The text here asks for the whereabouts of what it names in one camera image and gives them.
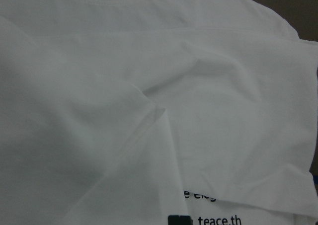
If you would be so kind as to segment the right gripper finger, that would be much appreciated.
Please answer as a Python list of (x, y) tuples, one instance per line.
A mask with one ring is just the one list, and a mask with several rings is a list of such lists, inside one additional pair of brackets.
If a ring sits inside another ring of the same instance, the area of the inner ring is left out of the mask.
[(193, 225), (191, 216), (169, 215), (167, 221), (168, 225)]

